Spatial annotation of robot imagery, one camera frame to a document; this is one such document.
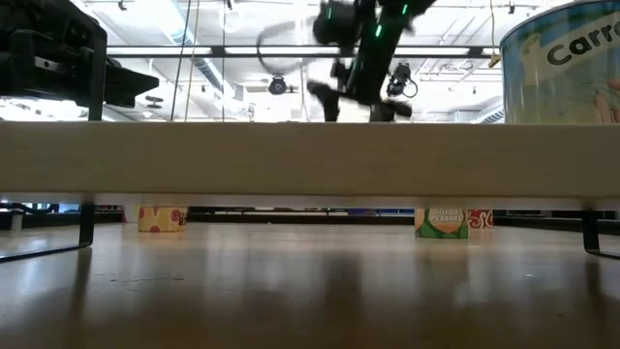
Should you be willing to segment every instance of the ceiling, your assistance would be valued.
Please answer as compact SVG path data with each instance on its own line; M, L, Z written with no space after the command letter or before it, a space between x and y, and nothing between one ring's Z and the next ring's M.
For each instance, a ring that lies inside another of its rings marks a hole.
M191 40L190 44L251 47L256 45L262 31L282 22L290 22L291 30L265 40L264 45L316 44L305 19L318 13L317 0L230 0L232 11L227 9L225 0L125 0L122 3L125 11L117 0L71 1L100 21L108 32L110 46L125 49L180 44L182 39L178 41L180 37L175 39L174 35L178 37L178 29L185 27L186 19L189 19L186 39ZM491 48L498 46L502 37L521 21L558 4L558 1L541 0L492 2L494 20L489 0L438 0L424 16L415 20L415 33L404 35L400 45ZM513 14L510 14L510 3L515 5ZM395 66L403 60L409 63L418 84L418 95L409 100L414 110L412 122L471 122L502 99L501 64L490 69L488 60L484 59L419 58L395 59L392 64ZM309 79L330 81L332 59L315 60L286 75L285 81L295 87L294 93L280 96L266 92L272 75L255 57L202 61L211 73L236 86L234 98L218 93L213 77L207 79L190 59L119 58L118 61L126 68L157 77L160 87L139 96L134 109L106 106L106 120L320 122L323 121L320 105L298 87ZM288 65L298 59L267 61ZM160 97L164 102L157 104L160 108L152 108L146 96ZM340 121L368 121L368 110L355 103L344 102L341 110Z

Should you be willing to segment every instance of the yellow box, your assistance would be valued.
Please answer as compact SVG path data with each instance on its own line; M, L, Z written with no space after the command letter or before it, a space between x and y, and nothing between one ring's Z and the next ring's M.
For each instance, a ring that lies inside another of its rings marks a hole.
M187 225L187 207L141 206L138 230L140 232L184 232Z

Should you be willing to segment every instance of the wooden floor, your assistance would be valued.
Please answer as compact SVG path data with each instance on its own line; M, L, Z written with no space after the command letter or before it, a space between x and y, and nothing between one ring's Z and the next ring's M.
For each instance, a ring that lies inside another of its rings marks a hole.
M0 265L0 347L620 347L620 262L580 234L411 229L99 226L92 249Z

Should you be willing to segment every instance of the robotic arm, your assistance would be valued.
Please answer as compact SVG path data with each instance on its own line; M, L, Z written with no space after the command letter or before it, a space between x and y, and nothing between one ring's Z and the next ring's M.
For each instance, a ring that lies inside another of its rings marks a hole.
M338 88L310 81L308 90L323 104L325 121L338 119L340 97L355 100L371 108L371 121L392 121L394 115L411 116L407 104L383 101L381 88L404 30L412 30L414 17L422 15L436 0L356 0L344 3L328 0L321 4L313 33L321 45L336 44L343 54L351 54L358 41L359 50L350 67L339 59L331 76ZM376 16L377 4L381 13Z

